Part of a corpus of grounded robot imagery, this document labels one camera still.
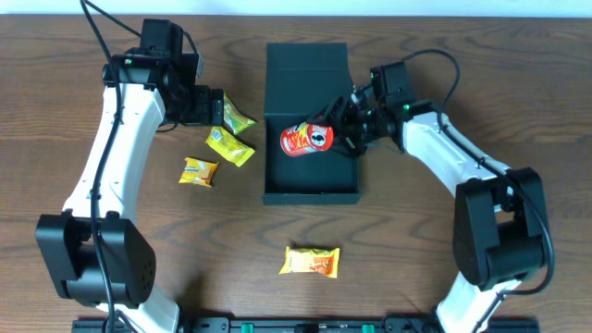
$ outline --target yellow snack wrapper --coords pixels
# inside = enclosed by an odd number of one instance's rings
[[[286,263],[279,274],[316,272],[337,278],[339,248],[333,251],[286,247]]]
[[[242,166],[255,153],[253,148],[238,141],[220,126],[212,127],[205,143],[237,167]]]
[[[181,174],[179,184],[198,184],[211,188],[210,181],[218,163],[209,163],[195,158],[186,157],[187,165]]]
[[[237,135],[242,131],[248,129],[257,122],[249,119],[239,113],[237,107],[234,106],[226,92],[224,92],[224,122],[228,128],[232,130],[232,134]]]

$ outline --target open box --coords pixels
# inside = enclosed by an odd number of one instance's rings
[[[264,204],[358,202],[356,159],[332,151],[290,157],[280,146],[285,128],[351,93],[345,43],[267,45]]]

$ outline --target wooden table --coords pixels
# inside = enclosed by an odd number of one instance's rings
[[[142,17],[123,17],[140,29]],[[592,24],[520,18],[173,17],[205,58],[201,83],[228,91],[260,124],[257,152],[236,168],[204,144],[208,129],[158,134],[144,169],[139,229],[157,253],[157,283],[189,310],[236,316],[428,312],[458,268],[453,200],[421,162],[376,148],[353,206],[263,206],[265,44],[346,42],[355,82],[427,47],[458,57],[448,114],[484,151],[544,180],[557,271],[548,291],[512,297],[497,315],[536,315],[545,332],[592,328]],[[97,18],[113,53],[138,39]],[[34,239],[88,158],[103,105],[105,60],[82,16],[0,18],[0,330],[65,331],[102,315],[57,297]],[[446,60],[410,63],[422,96],[441,101]],[[179,186],[185,156],[222,162],[213,189]],[[339,279],[278,276],[291,242],[340,246]],[[536,281],[522,288],[532,287]]]

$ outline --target orange snack packet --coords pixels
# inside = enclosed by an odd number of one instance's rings
[[[286,247],[286,263],[279,274],[316,272],[337,278],[339,248],[327,251]]]

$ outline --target white wall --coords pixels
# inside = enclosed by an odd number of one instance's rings
[[[111,14],[592,18],[592,0],[94,0]],[[79,14],[78,0],[0,0],[0,14]]]

